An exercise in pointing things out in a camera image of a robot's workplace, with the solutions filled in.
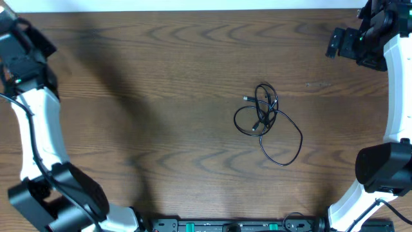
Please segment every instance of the wooden tabletop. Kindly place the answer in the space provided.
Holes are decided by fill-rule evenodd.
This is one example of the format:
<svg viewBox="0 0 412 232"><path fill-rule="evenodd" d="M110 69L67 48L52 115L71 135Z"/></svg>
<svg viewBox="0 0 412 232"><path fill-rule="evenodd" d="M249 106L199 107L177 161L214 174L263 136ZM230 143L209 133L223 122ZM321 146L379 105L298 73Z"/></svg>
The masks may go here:
<svg viewBox="0 0 412 232"><path fill-rule="evenodd" d="M24 16L59 48L50 64L72 163L121 206L181 218L318 215L355 180L359 150L382 143L388 74L324 55L335 27L359 26L356 10ZM288 167L233 124L262 82L303 133ZM10 104L0 114L0 230L31 230L7 199L21 141ZM254 111L239 116L255 121ZM287 162L299 134L280 117L263 142ZM393 202L409 218L411 196ZM374 217L410 230L386 208Z"/></svg>

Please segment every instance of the brown wooden surface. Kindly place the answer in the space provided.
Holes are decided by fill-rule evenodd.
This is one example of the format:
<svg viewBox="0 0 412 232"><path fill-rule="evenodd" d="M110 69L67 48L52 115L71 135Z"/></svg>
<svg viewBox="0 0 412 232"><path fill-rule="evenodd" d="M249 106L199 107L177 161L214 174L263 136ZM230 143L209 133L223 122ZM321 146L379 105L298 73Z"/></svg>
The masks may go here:
<svg viewBox="0 0 412 232"><path fill-rule="evenodd" d="M316 215L355 179L358 151L382 142L387 73L324 56L355 10L25 15L58 47L61 126L74 165L108 199L182 218ZM269 162L233 125L244 95L267 81L304 135L289 167ZM0 230L31 230L7 200L19 182L19 128L0 104ZM245 112L249 127L255 115ZM286 162L298 134L280 118L264 138ZM406 216L411 195L393 205ZM398 231L410 227L382 208Z"/></svg>

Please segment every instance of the robotic arm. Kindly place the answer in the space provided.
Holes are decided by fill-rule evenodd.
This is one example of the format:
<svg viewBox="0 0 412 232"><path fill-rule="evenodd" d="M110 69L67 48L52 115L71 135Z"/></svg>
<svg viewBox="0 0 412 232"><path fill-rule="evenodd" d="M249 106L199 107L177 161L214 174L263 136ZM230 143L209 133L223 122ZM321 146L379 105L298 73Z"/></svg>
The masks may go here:
<svg viewBox="0 0 412 232"><path fill-rule="evenodd" d="M326 56L356 60L361 66L388 71L389 113L385 144L358 154L357 180L328 209L326 227L359 231L381 205L412 187L412 5L411 1L369 0L359 12L359 30L336 28Z"/></svg>
<svg viewBox="0 0 412 232"><path fill-rule="evenodd" d="M73 164L59 122L57 79L47 65L55 47L28 21L0 6L0 78L19 121L21 183L12 205L39 231L145 231L131 208L109 204L102 188ZM62 194L51 202L51 191Z"/></svg>

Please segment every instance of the green component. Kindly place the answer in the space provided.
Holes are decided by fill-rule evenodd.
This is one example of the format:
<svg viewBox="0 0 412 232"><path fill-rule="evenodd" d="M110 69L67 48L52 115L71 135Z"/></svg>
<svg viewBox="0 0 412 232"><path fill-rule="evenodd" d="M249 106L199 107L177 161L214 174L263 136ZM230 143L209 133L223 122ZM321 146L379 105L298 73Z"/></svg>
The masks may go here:
<svg viewBox="0 0 412 232"><path fill-rule="evenodd" d="M277 224L269 224L269 230L278 230Z"/></svg>
<svg viewBox="0 0 412 232"><path fill-rule="evenodd" d="M194 223L186 223L186 232L194 232Z"/></svg>

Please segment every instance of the white background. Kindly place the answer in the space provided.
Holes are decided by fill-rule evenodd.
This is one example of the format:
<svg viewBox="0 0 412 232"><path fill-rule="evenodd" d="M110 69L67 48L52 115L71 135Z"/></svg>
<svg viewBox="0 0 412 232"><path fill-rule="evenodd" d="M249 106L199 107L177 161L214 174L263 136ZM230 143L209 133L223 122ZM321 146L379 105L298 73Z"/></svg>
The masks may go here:
<svg viewBox="0 0 412 232"><path fill-rule="evenodd" d="M22 12L362 8L367 0L5 0Z"/></svg>

